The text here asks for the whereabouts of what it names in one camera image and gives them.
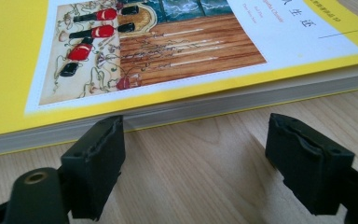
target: thick book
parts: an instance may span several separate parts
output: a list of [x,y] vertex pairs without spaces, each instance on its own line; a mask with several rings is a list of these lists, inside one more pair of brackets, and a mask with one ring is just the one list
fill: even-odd
[[0,154],[352,90],[335,0],[0,0]]

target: wooden table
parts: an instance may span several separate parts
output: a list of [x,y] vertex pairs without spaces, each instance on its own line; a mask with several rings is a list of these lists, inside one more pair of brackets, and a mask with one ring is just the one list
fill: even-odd
[[[358,13],[358,0],[341,2]],[[126,133],[122,176],[99,223],[343,223],[343,206],[333,217],[311,215],[266,160],[272,112],[352,150],[358,170],[358,91]],[[19,175],[58,168],[70,146],[0,156],[0,203]]]

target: book cover illustration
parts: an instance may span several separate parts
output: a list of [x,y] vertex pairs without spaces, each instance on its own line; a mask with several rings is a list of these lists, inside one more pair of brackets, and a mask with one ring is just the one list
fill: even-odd
[[[321,4],[313,0],[49,1],[25,114],[106,103],[120,111],[241,87],[247,83],[238,78],[250,75],[273,71],[259,76],[262,81],[315,72],[316,67],[309,68],[314,71],[294,67],[358,55],[358,46],[332,25],[346,21],[333,13],[327,21],[311,8],[316,5]],[[97,31],[106,34],[94,36]],[[87,56],[74,58],[74,51]],[[287,68],[293,69],[276,73]],[[206,83],[215,85],[198,88]],[[166,93],[172,91],[176,93],[168,99]],[[147,101],[137,100],[146,96]]]
[[74,3],[54,28],[40,105],[265,62],[226,0]]

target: black clamp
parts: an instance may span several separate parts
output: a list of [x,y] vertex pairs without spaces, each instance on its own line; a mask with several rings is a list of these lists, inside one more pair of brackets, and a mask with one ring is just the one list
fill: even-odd
[[10,200],[0,205],[0,223],[69,223],[98,220],[125,160],[122,117],[97,122],[62,156],[62,166],[21,175]]
[[266,157],[313,215],[335,215],[343,204],[345,223],[358,223],[358,172],[351,168],[351,151],[298,119],[271,114]]

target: red object illustration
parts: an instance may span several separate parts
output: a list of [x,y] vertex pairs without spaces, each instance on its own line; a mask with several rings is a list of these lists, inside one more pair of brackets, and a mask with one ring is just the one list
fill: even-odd
[[115,33],[115,28],[111,25],[103,25],[99,27],[95,27],[91,30],[91,37],[98,38],[98,37],[110,37]]
[[120,91],[129,89],[131,87],[130,79],[128,77],[122,77],[118,80],[118,83],[116,84],[116,88]]
[[74,22],[80,21],[111,21],[117,16],[117,11],[113,8],[100,10],[88,15],[74,17]]
[[110,37],[115,33],[115,28],[111,25],[103,25],[92,28],[86,31],[80,31],[76,33],[69,34],[69,38],[84,38],[84,37],[92,37],[92,38],[106,38]]
[[92,41],[92,38],[84,38],[80,44],[71,50],[68,59],[76,61],[86,60],[92,49]]

